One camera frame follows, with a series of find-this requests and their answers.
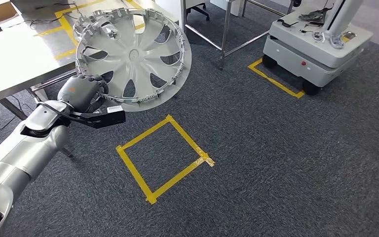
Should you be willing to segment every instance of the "robotic arm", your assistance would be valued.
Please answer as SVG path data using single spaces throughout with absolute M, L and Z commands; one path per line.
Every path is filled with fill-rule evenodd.
M 71 77 L 59 91 L 57 101 L 39 102 L 28 118 L 0 144 L 0 229 L 13 204 L 29 182 L 34 181 L 54 155 L 68 142 L 68 126 L 77 121 L 100 128 L 125 122 L 121 106 L 94 113 L 108 93 L 101 76 Z

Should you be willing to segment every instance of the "yellow tape square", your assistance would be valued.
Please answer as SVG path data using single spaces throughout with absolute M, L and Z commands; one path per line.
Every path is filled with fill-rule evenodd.
M 254 71 L 256 74 L 258 74 L 259 76 L 267 79 L 269 82 L 271 82 L 272 84 L 274 84 L 275 86 L 277 86 L 278 88 L 282 89 L 283 91 L 287 92 L 289 95 L 292 95 L 296 98 L 300 98 L 302 96 L 304 96 L 304 91 L 300 91 L 298 93 L 295 93 L 293 92 L 292 90 L 286 88 L 285 86 L 283 86 L 283 84 L 277 82 L 276 80 L 268 77 L 267 75 L 265 75 L 265 73 L 259 71 L 258 69 L 256 69 L 256 66 L 259 65 L 260 63 L 262 62 L 262 58 L 260 58 L 258 61 L 252 63 L 251 65 L 248 66 L 248 68 L 252 71 Z
M 150 134 L 152 134 L 153 132 L 161 128 L 162 126 L 166 125 L 167 123 L 172 124 L 172 126 L 178 131 L 178 133 L 185 139 L 185 141 L 194 149 L 194 151 L 200 157 L 196 161 L 191 163 L 188 167 L 186 167 L 181 172 L 179 172 L 175 177 L 173 177 L 164 185 L 162 185 L 159 189 L 152 192 L 124 150 L 138 143 L 143 138 L 149 136 Z M 182 178 L 188 175 L 191 171 L 193 171 L 203 162 L 206 162 L 211 167 L 213 167 L 214 165 L 214 161 L 208 156 L 208 154 L 201 150 L 201 148 L 194 142 L 194 140 L 184 131 L 184 129 L 170 115 L 166 116 L 164 120 L 160 121 L 158 124 L 149 128 L 147 131 L 143 132 L 142 134 L 132 139 L 128 143 L 124 144 L 123 146 L 120 146 L 120 145 L 117 146 L 116 150 L 118 154 L 120 155 L 121 159 L 123 160 L 124 164 L 130 170 L 137 184 L 140 186 L 143 193 L 145 194 L 146 201 L 148 201 L 150 204 L 155 204 L 157 201 L 156 199 L 160 195 L 162 195 L 164 192 L 170 189 L 173 185 L 175 185 L 178 181 L 180 181 Z

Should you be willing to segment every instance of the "metal table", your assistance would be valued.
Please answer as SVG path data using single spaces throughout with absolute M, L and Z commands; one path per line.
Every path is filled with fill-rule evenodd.
M 172 14 L 156 5 L 152 0 L 75 0 L 81 14 L 91 15 L 95 10 L 114 8 L 153 8 L 165 16 L 178 21 Z M 24 89 L 36 100 L 37 91 L 60 82 L 76 74 L 75 51 L 77 41 L 73 37 L 71 25 L 80 14 L 74 5 L 52 5 L 31 13 L 24 13 L 0 24 L 0 103 L 17 117 L 24 120 L 27 116 L 6 97 Z M 22 23 L 24 20 L 59 20 L 50 24 Z M 36 88 L 31 88 L 47 81 Z
M 197 31 L 195 28 L 193 28 L 192 26 L 190 26 L 189 24 L 187 24 L 187 11 L 182 11 L 181 12 L 181 17 L 182 17 L 182 23 L 183 23 L 183 26 L 184 27 L 184 32 L 187 33 L 187 29 L 188 30 L 191 30 L 192 32 L 196 33 L 198 36 L 200 36 L 201 38 L 203 38 L 205 41 L 207 41 L 208 43 L 210 43 L 212 46 L 214 46 L 216 49 L 218 49 L 220 52 L 221 52 L 221 55 L 220 55 L 220 69 L 223 69 L 223 67 L 225 66 L 225 58 L 233 53 L 235 53 L 236 51 L 246 47 L 247 45 L 259 40 L 260 38 L 266 36 L 268 34 L 269 31 L 266 31 L 260 35 L 258 35 L 257 37 L 241 44 L 240 46 L 234 48 L 234 49 L 231 49 L 229 51 L 227 51 L 227 47 L 226 47 L 226 43 L 227 43 L 227 33 L 228 33 L 228 28 L 229 28 L 229 20 L 230 20 L 230 10 L 231 10 L 231 4 L 232 2 L 234 2 L 235 0 L 226 0 L 227 1 L 227 7 L 226 7 L 226 16 L 225 16 L 225 27 L 224 27 L 224 30 L 223 30 L 223 40 L 222 40 L 222 45 L 219 46 L 217 45 L 216 43 L 214 43 L 213 41 L 211 41 L 210 39 L 208 39 L 205 35 L 203 35 L 202 33 L 200 33 L 199 31 Z M 254 0 L 245 0 L 244 3 L 243 3 L 243 11 L 242 11 L 242 16 L 245 15 L 245 9 L 246 9 L 246 3 L 247 2 L 250 2 L 256 6 L 259 6 L 259 7 L 262 7 L 263 9 L 266 9 L 272 13 L 275 13 L 279 16 L 285 16 L 286 14 L 282 13 L 282 12 L 279 12 L 275 9 L 272 9 L 271 7 L 268 7 L 268 6 L 265 6 L 259 2 L 256 2 Z M 290 7 L 288 9 L 288 13 L 291 12 L 291 10 L 293 9 L 293 4 L 294 4 L 294 0 L 291 0 L 291 3 L 290 3 Z M 181 9 L 186 9 L 187 8 L 187 4 L 186 4 L 186 0 L 181 0 Z

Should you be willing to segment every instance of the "black wire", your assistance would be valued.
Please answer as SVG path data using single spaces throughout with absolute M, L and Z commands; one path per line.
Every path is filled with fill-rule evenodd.
M 55 108 L 51 107 L 50 105 L 46 104 L 45 102 L 38 102 L 38 103 L 37 103 L 37 106 L 39 106 L 39 105 L 43 105 L 43 106 L 47 107 L 49 110 L 51 110 L 51 111 L 57 113 L 58 115 L 60 115 L 60 116 L 62 116 L 62 117 L 65 117 L 65 118 L 67 118 L 67 119 L 70 119 L 70 120 L 72 120 L 72 121 L 76 121 L 76 122 L 86 122 L 86 120 L 84 120 L 84 119 L 74 118 L 74 117 L 72 117 L 72 116 L 66 115 L 66 114 L 64 114 L 64 113 L 62 113 L 62 112 L 56 110 Z
M 31 109 L 31 107 L 30 107 L 29 105 L 27 105 L 26 103 L 22 104 L 21 107 L 23 107 L 24 105 L 27 106 L 27 107 L 31 110 L 31 112 L 34 111 L 34 110 Z
M 30 22 L 30 27 L 33 25 L 33 24 L 37 24 L 37 23 L 40 23 L 40 24 L 50 24 L 52 22 L 55 22 L 57 20 L 59 20 L 60 18 L 62 18 L 63 16 L 69 16 L 73 19 L 78 19 L 76 17 L 73 17 L 67 13 L 63 13 L 60 17 L 56 18 L 56 19 L 53 19 L 53 20 L 25 20 L 23 22 L 20 22 L 20 23 L 17 23 L 15 25 L 12 25 L 12 26 L 7 26 L 7 27 L 2 27 L 2 28 L 11 28 L 11 27 L 14 27 L 14 26 L 18 26 L 18 25 L 21 25 L 22 23 L 27 23 L 27 22 Z
M 77 12 L 78 12 L 80 15 L 82 15 L 82 13 L 79 11 L 79 7 L 76 5 L 76 2 L 73 2 L 73 3 L 55 3 L 55 4 L 53 4 L 53 5 L 62 5 L 62 6 L 75 5 Z M 62 18 L 63 16 L 69 16 L 69 17 L 71 17 L 71 18 L 73 18 L 73 19 L 75 19 L 75 20 L 78 19 L 78 18 L 73 17 L 73 16 L 71 16 L 71 15 L 69 15 L 69 14 L 67 14 L 67 13 L 63 13 L 60 17 L 58 17 L 58 18 L 56 18 L 56 19 L 53 19 L 53 20 L 25 20 L 25 21 L 23 21 L 23 22 L 20 22 L 20 23 L 15 24 L 15 25 L 8 26 L 8 27 L 2 27 L 2 28 L 11 28 L 11 27 L 13 27 L 13 26 L 17 26 L 17 25 L 20 25 L 20 24 L 22 24 L 22 23 L 27 23 L 27 22 L 30 22 L 30 27 L 31 27 L 33 24 L 36 24 L 36 23 L 50 24 L 50 23 L 52 23 L 52 22 L 55 22 L 55 21 L 59 20 L 59 19 Z
M 11 95 L 11 97 L 14 98 L 14 99 L 16 99 L 16 100 L 18 101 L 18 106 L 19 106 L 20 110 L 21 110 L 22 112 L 24 112 L 24 111 L 22 110 L 21 102 L 19 102 L 19 99 L 18 99 L 17 97 L 13 96 L 13 95 Z
M 0 128 L 0 131 L 2 130 L 2 129 L 4 129 L 4 128 L 6 128 L 6 126 L 8 126 L 14 119 L 16 119 L 17 118 L 17 116 L 14 116 L 8 123 L 6 123 L 5 124 L 5 126 L 3 126 L 3 127 L 1 127 Z
M 31 109 L 31 107 L 29 106 L 29 105 L 27 105 L 27 104 L 22 104 L 21 105 L 21 102 L 19 101 L 19 99 L 17 98 L 17 97 L 15 97 L 15 96 L 13 96 L 13 95 L 11 95 L 11 97 L 13 97 L 17 102 L 18 102 L 18 106 L 19 106 L 19 108 L 20 108 L 20 110 L 23 112 L 23 113 L 25 113 L 23 110 L 22 110 L 22 107 L 24 106 L 24 105 L 26 105 L 28 108 L 30 108 L 30 110 L 31 111 L 33 111 L 33 109 Z M 2 129 L 4 129 L 4 128 L 6 128 L 6 126 L 8 126 L 14 119 L 16 118 L 16 116 L 14 116 L 7 124 L 5 124 L 3 127 L 1 127 L 0 128 L 0 131 L 2 130 Z

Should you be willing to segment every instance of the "metal rod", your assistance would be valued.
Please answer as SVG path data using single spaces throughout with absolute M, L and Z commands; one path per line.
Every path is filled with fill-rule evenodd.
M 49 80 L 49 81 L 47 81 L 47 82 L 41 84 L 40 86 L 37 86 L 36 88 L 31 89 L 31 91 L 32 91 L 32 92 L 36 92 L 36 91 L 38 91 L 38 90 L 44 89 L 44 88 L 46 88 L 46 87 L 48 87 L 48 86 L 50 86 L 50 85 L 56 84 L 56 83 L 58 83 L 58 82 L 60 82 L 60 81 L 63 81 L 63 80 L 68 79 L 68 78 L 70 78 L 70 77 L 72 77 L 72 76 L 75 76 L 76 74 L 77 74 L 77 72 L 76 72 L 76 71 L 73 71 L 73 72 L 68 73 L 68 74 L 66 74 L 66 75 L 60 76 L 60 77 L 58 77 L 58 78 L 56 78 L 56 79 Z
M 7 108 L 9 111 L 11 111 L 13 114 L 15 114 L 20 120 L 25 120 L 27 116 L 24 112 L 22 112 L 18 107 L 16 107 L 14 104 L 12 104 L 8 99 L 3 98 L 0 100 L 0 103 Z
M 42 102 L 40 97 L 35 92 L 33 92 L 33 90 L 31 88 L 27 88 L 27 91 L 30 95 L 32 95 L 34 97 L 34 100 L 36 101 L 36 103 Z
M 68 158 L 73 158 L 73 154 L 66 148 L 60 149 L 60 152 L 67 156 Z
M 184 33 L 187 33 L 186 25 L 187 25 L 187 0 L 181 0 L 181 23 L 182 23 L 182 30 Z
M 266 32 L 260 34 L 259 36 L 256 36 L 255 38 L 251 39 L 250 41 L 247 41 L 244 44 L 242 44 L 242 45 L 240 45 L 240 46 L 238 46 L 238 47 L 230 50 L 229 52 L 225 53 L 225 57 L 227 57 L 227 56 L 231 55 L 232 53 L 234 53 L 234 52 L 242 49 L 243 47 L 245 47 L 245 46 L 247 46 L 247 45 L 249 45 L 249 44 L 251 44 L 251 43 L 253 43 L 253 42 L 257 41 L 257 40 L 259 40 L 260 38 L 268 35 L 268 33 L 269 33 L 269 31 L 266 31 Z
M 198 32 L 196 29 L 194 29 L 193 27 L 191 27 L 190 25 L 185 25 L 186 28 L 190 29 L 192 32 L 196 33 L 198 36 L 200 36 L 201 38 L 203 38 L 205 41 L 209 42 L 212 46 L 214 46 L 216 49 L 218 50 L 222 50 L 222 48 L 220 48 L 220 46 L 218 46 L 217 44 L 215 44 L 214 42 L 212 42 L 211 40 L 209 40 L 207 37 L 205 37 L 202 33 Z
M 288 7 L 287 15 L 291 13 L 291 11 L 293 10 L 293 6 L 294 6 L 294 0 L 291 0 L 290 6 Z
M 230 21 L 230 12 L 231 12 L 231 2 L 227 1 L 225 28 L 223 30 L 223 40 L 222 40 L 222 55 L 220 57 L 220 68 L 221 69 L 223 69 L 223 67 L 225 66 L 225 57 L 226 57 L 225 53 L 226 53 L 228 26 L 229 26 L 229 21 Z
M 272 12 L 272 13 L 274 13 L 274 14 L 277 14 L 277 15 L 279 15 L 279 16 L 285 16 L 284 13 L 279 12 L 279 11 L 277 11 L 277 10 L 275 10 L 275 9 L 273 9 L 273 8 L 271 8 L 271 7 L 269 7 L 269 6 L 265 6 L 265 5 L 262 4 L 262 3 L 259 3 L 259 2 L 253 1 L 253 0 L 246 0 L 246 1 L 252 3 L 252 4 L 256 5 L 256 6 L 262 7 L 263 9 L 268 10 L 268 11 L 270 11 L 270 12 Z
M 246 10 L 246 3 L 247 2 L 248 2 L 247 0 L 244 0 L 244 2 L 243 2 L 242 16 L 245 16 L 245 10 Z

